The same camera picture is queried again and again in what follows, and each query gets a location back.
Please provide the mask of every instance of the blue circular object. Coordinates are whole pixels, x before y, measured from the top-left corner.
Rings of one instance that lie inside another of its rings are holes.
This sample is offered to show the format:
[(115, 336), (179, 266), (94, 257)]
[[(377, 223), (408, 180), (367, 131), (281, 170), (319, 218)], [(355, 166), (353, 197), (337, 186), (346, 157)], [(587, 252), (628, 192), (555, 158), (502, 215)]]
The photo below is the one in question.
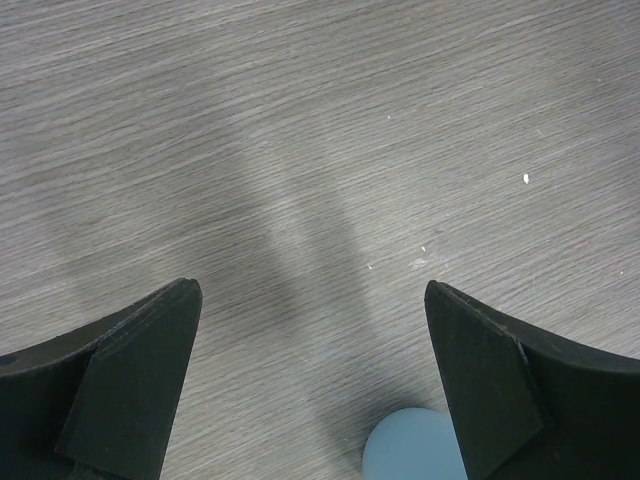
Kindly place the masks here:
[(373, 430), (364, 449), (364, 480), (467, 480), (448, 415), (407, 408)]

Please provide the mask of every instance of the gray wooden surface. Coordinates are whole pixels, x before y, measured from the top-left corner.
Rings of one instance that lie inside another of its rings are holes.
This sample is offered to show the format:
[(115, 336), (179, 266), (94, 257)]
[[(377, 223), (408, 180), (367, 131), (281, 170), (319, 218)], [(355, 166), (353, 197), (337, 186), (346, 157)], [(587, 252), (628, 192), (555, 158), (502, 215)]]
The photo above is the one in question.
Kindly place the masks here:
[[(163, 479), (357, 479), (432, 278), (640, 358), (634, 0), (8, 0), (0, 352), (178, 276)], [(529, 183), (524, 182), (524, 175)]]

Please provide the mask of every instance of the wood grain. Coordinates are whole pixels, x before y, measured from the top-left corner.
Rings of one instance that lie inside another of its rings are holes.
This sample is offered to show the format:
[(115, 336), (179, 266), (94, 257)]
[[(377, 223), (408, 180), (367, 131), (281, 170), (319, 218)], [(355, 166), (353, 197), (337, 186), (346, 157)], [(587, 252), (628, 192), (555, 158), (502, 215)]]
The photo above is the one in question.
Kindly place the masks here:
[(431, 278), (640, 358), (637, 2), (0, 13), (0, 351), (198, 279), (163, 478), (360, 478)]

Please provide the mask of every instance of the light blue round object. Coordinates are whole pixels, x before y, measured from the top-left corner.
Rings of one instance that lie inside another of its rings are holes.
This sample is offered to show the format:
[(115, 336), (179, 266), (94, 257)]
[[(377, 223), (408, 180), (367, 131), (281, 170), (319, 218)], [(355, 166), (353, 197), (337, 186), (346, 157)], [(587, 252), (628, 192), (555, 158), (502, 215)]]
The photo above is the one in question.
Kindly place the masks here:
[(467, 480), (448, 415), (407, 408), (371, 432), (362, 460), (364, 480)]

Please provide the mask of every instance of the black plastic part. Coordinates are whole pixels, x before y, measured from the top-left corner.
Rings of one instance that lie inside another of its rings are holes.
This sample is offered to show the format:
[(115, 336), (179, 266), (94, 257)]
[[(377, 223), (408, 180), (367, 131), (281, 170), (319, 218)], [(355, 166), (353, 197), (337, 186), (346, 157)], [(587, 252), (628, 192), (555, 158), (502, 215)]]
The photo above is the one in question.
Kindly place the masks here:
[(640, 361), (442, 283), (429, 332), (469, 480), (640, 478)]
[(158, 479), (201, 306), (198, 283), (176, 280), (0, 357), (0, 478)]

